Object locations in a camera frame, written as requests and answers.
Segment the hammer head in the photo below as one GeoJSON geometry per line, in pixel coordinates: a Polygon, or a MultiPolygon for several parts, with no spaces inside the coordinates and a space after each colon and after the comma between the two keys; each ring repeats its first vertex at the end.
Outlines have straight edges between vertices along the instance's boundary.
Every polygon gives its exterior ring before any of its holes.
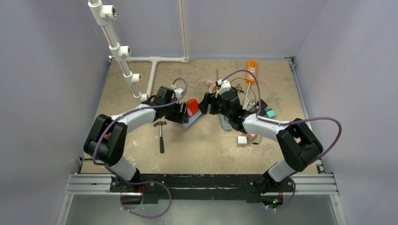
{"type": "Polygon", "coordinates": [[[166,125],[166,124],[167,124],[166,121],[158,121],[153,126],[155,127],[157,125],[161,126],[161,125],[166,125]]]}

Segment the orange object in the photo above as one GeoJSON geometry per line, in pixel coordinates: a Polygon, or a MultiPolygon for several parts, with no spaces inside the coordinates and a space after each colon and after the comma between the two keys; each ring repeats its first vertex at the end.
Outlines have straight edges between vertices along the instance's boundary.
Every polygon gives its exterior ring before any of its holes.
{"type": "MultiPolygon", "coordinates": [[[[247,70],[249,70],[251,73],[254,74],[254,76],[257,76],[257,60],[249,60],[247,62],[247,70]]],[[[254,84],[255,80],[253,76],[249,73],[246,73],[246,83],[252,83],[254,84]]]]}
{"type": "Polygon", "coordinates": [[[199,111],[198,101],[196,99],[191,98],[188,100],[188,109],[191,111],[192,115],[195,115],[199,111]]]}

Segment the red block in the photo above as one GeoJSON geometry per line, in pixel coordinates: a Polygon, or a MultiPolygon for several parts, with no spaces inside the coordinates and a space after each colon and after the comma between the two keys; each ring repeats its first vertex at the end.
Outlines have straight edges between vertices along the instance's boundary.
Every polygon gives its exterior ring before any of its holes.
{"type": "Polygon", "coordinates": [[[195,115],[199,111],[198,101],[196,101],[194,98],[189,99],[188,109],[191,111],[192,115],[195,115]]]}

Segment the beige work surface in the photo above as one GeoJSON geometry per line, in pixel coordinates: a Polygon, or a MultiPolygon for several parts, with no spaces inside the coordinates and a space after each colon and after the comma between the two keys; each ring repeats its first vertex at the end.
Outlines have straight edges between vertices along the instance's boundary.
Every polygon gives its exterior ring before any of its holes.
{"type": "MultiPolygon", "coordinates": [[[[142,82],[138,85],[146,92],[150,62],[130,62],[130,69],[140,73],[142,82]]],[[[207,80],[216,79],[216,69],[223,78],[238,69],[246,69],[246,60],[191,60],[189,63],[161,62],[156,69],[152,94],[160,86],[170,87],[175,78],[182,77],[188,82],[188,92],[184,101],[190,98],[201,102],[208,92],[207,80]]],[[[240,72],[231,78],[245,78],[240,72]]],[[[257,77],[261,97],[276,112],[277,120],[303,118],[300,100],[288,62],[284,60],[258,60],[257,77]]],[[[245,80],[237,79],[232,86],[241,84],[246,91],[245,80]]],[[[178,87],[184,83],[178,81],[178,87]]],[[[257,95],[257,87],[252,90],[257,95]]],[[[239,94],[241,104],[244,93],[239,94]]],[[[135,108],[139,101],[133,97],[116,61],[113,61],[102,97],[98,114],[115,115],[135,108]]],[[[278,160],[282,159],[279,145],[262,138],[259,145],[237,146],[240,132],[222,129],[219,115],[202,115],[188,128],[168,121],[163,127],[165,153],[159,151],[159,127],[154,123],[145,124],[127,135],[124,156],[142,173],[264,173],[278,160]]],[[[82,173],[107,173],[101,166],[85,161],[82,173]]],[[[303,173],[317,173],[315,165],[309,166],[303,173]]]]}

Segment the metal frame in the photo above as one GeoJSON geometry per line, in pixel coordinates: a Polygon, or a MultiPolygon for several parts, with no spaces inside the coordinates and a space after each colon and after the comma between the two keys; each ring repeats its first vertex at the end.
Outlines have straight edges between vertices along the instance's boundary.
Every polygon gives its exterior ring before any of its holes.
{"type": "MultiPolygon", "coordinates": [[[[295,64],[292,58],[285,58],[292,71],[298,96],[301,102],[303,114],[308,118],[301,89],[297,80],[295,64]]],[[[296,195],[329,195],[331,205],[339,225],[346,225],[343,210],[341,208],[338,189],[333,174],[325,174],[321,160],[315,162],[319,174],[296,174],[293,180],[296,183],[296,195]]],[[[111,174],[71,174],[65,189],[57,225],[67,222],[70,206],[75,195],[121,195],[121,193],[110,192],[111,174]]],[[[277,195],[278,193],[266,193],[263,195],[277,195]]],[[[140,195],[140,193],[123,193],[123,195],[140,195]]]]}

